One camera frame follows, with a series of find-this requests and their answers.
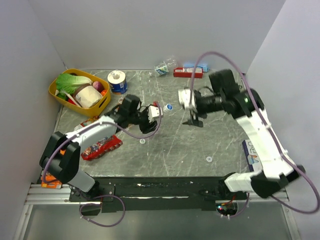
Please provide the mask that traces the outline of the blue and white bottle cap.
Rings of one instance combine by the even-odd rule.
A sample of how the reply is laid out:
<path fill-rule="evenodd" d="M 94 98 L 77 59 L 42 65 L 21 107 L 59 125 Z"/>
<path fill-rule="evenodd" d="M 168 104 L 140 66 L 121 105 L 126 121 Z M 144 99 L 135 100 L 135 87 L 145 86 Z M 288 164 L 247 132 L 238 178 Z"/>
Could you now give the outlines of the blue and white bottle cap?
<path fill-rule="evenodd" d="M 168 113 L 168 112 L 171 112 L 173 110 L 173 106 L 171 104 L 166 104 L 164 107 L 163 107 L 163 111 L 165 113 Z"/>

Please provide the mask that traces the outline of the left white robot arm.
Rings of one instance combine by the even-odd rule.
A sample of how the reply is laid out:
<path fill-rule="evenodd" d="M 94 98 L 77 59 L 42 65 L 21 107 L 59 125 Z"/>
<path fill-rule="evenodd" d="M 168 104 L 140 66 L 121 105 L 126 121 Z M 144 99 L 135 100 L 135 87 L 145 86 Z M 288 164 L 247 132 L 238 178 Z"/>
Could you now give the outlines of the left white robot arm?
<path fill-rule="evenodd" d="M 143 107 L 136 95 L 128 94 L 118 104 L 98 120 L 78 130 L 53 133 L 48 140 L 40 158 L 42 181 L 47 183 L 46 175 L 51 174 L 55 180 L 68 184 L 79 190 L 88 201 L 99 195 L 99 182 L 80 169 L 81 153 L 104 138 L 110 138 L 117 132 L 128 133 L 129 125 L 137 125 L 142 138 L 152 137 L 159 129 L 163 110 L 157 102 Z"/>

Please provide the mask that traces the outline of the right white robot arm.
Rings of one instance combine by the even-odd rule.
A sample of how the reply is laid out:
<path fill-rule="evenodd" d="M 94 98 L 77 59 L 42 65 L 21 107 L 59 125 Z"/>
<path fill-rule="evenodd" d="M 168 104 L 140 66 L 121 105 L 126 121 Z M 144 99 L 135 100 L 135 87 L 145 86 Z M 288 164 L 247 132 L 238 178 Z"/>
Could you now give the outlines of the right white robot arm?
<path fill-rule="evenodd" d="M 229 173 L 219 181 L 218 193 L 223 199 L 230 199 L 236 192 L 256 193 L 268 198 L 286 187 L 300 175 L 280 155 L 271 134 L 274 132 L 268 120 L 264 104 L 255 90 L 251 93 L 258 108 L 254 108 L 247 90 L 241 90 L 233 72 L 224 69 L 209 75 L 213 94 L 202 96 L 198 90 L 184 88 L 178 91 L 179 104 L 190 111 L 187 125 L 202 127 L 200 118 L 207 114 L 225 111 L 242 127 L 252 143 L 261 164 L 260 170 L 246 173 Z"/>

